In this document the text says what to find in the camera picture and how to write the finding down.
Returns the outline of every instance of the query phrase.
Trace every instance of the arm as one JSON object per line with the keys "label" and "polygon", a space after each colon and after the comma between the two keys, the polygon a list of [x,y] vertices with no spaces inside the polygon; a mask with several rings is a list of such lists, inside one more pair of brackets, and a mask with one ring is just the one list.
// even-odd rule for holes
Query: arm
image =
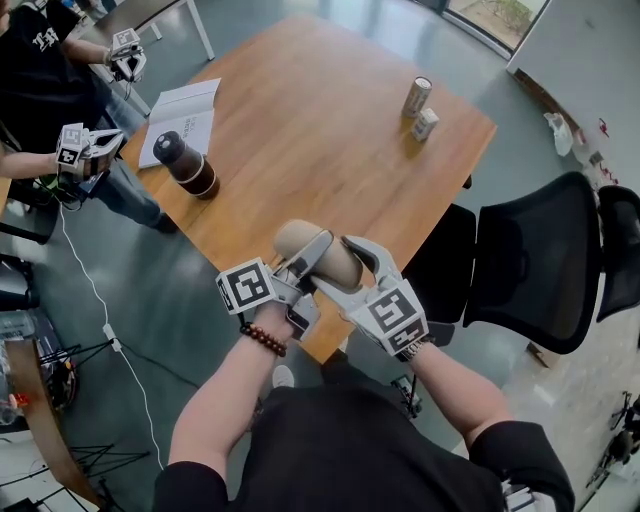
{"label": "arm", "polygon": [[467,448],[488,427],[513,419],[504,395],[493,383],[431,343],[418,351],[410,365]]}
{"label": "arm", "polygon": [[[266,332],[288,339],[293,329],[285,307],[267,303],[254,323]],[[246,431],[258,395],[276,355],[255,340],[241,336],[222,365],[191,398],[173,431],[169,464],[192,461],[214,469],[226,481],[227,458]]]}
{"label": "arm", "polygon": [[12,153],[7,155],[0,144],[0,176],[3,178],[37,178],[46,174],[55,174],[57,169],[55,153],[48,155]]}
{"label": "arm", "polygon": [[67,38],[61,46],[69,60],[78,64],[104,64],[109,56],[107,47],[89,41]]}

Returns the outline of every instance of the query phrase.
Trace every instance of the open book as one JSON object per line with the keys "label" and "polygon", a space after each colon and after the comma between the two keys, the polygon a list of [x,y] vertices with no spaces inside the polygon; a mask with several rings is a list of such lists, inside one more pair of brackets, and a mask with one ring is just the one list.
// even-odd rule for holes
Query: open book
{"label": "open book", "polygon": [[160,94],[149,116],[149,130],[142,145],[139,165],[141,169],[159,165],[153,156],[153,145],[165,132],[178,132],[193,149],[203,155],[209,149],[213,128],[213,99],[220,79],[200,82]]}

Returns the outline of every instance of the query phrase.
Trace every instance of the wristwatch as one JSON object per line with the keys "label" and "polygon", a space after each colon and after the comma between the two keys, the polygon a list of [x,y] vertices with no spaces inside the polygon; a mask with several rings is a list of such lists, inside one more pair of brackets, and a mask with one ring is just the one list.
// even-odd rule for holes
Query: wristwatch
{"label": "wristwatch", "polygon": [[409,345],[402,352],[396,354],[396,358],[403,363],[408,363],[415,357],[415,355],[424,345],[426,345],[427,343],[433,343],[434,341],[435,338],[431,334],[427,334],[426,336],[420,338],[418,341]]}

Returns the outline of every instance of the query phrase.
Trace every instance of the wooden bead bracelet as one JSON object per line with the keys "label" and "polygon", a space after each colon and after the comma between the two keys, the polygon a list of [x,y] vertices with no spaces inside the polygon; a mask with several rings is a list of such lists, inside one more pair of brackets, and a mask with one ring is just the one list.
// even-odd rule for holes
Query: wooden bead bracelet
{"label": "wooden bead bracelet", "polygon": [[278,338],[272,336],[268,332],[265,332],[262,327],[259,327],[256,324],[245,322],[240,326],[240,332],[245,336],[253,338],[280,357],[287,355],[287,346]]}

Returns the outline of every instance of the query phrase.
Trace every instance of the hand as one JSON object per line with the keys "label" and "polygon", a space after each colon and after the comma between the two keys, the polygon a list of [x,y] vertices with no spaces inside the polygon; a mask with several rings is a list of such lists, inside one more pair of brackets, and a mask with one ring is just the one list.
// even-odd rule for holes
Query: hand
{"label": "hand", "polygon": [[293,326],[287,321],[286,314],[286,304],[269,301],[258,306],[253,323],[286,342],[293,334]]}

